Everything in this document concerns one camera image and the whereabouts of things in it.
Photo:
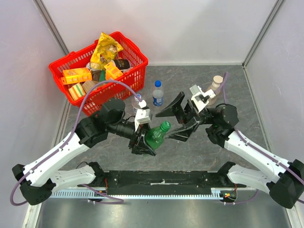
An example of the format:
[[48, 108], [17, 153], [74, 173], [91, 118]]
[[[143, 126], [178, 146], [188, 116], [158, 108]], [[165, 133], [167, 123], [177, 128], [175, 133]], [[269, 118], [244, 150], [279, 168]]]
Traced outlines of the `green bottle cap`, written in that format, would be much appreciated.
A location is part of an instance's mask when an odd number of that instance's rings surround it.
[[170, 130], [171, 128], [171, 123], [168, 122], [168, 121], [163, 121], [160, 125], [160, 128], [164, 131], [164, 132], [167, 132]]

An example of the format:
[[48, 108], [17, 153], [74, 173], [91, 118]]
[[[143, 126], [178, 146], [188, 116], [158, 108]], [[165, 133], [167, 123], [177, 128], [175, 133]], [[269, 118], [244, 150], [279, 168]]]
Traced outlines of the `green plastic bottle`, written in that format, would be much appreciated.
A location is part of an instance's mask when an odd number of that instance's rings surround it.
[[160, 126], [154, 127], [148, 131], [145, 136], [145, 140], [154, 150], [156, 150], [163, 143], [163, 139], [166, 133], [167, 132], [164, 132]]

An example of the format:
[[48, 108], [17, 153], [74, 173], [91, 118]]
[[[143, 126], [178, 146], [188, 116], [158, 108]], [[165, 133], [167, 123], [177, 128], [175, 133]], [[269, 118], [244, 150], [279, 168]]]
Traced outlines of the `clear Pocari Sweat bottle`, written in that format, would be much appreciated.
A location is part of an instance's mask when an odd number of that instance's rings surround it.
[[136, 113], [138, 109], [142, 109], [143, 107], [146, 106], [146, 101], [143, 100], [143, 102], [141, 102], [139, 100], [139, 98], [142, 98], [142, 97], [140, 94], [137, 94], [132, 99], [132, 107], [133, 107], [134, 113]]

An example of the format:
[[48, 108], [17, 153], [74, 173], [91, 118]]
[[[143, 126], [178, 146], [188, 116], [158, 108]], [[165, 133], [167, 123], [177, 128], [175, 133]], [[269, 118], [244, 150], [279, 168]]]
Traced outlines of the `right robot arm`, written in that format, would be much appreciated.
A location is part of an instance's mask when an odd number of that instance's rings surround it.
[[218, 183], [228, 187], [232, 183], [255, 188], [270, 195], [280, 206], [291, 209], [300, 200], [304, 192], [304, 164], [295, 159], [289, 161], [281, 158], [251, 141], [235, 126], [239, 122], [237, 108], [221, 103], [214, 108], [208, 108], [206, 98], [194, 95], [181, 106], [185, 94], [178, 96], [156, 117], [175, 116], [179, 129], [168, 134], [168, 138], [177, 141], [187, 141], [200, 125], [208, 124], [206, 133], [209, 140], [245, 159], [256, 167], [247, 169], [233, 162], [227, 162], [223, 172], [218, 174]]

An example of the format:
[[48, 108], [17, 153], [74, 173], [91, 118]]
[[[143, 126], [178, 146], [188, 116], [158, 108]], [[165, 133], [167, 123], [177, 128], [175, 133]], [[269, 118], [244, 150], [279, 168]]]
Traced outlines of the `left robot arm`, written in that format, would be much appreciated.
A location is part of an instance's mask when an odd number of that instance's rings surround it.
[[146, 102], [140, 102], [134, 121], [130, 122], [124, 116], [124, 101], [112, 98], [99, 111], [76, 121], [72, 131], [42, 157], [28, 165], [17, 164], [12, 168], [18, 181], [14, 189], [20, 189], [27, 203], [37, 205], [61, 189], [82, 184], [101, 186], [105, 173], [97, 162], [69, 171], [61, 171], [60, 168], [106, 140], [110, 133], [129, 139], [128, 147], [133, 154], [155, 156], [154, 149], [145, 140], [152, 120]]

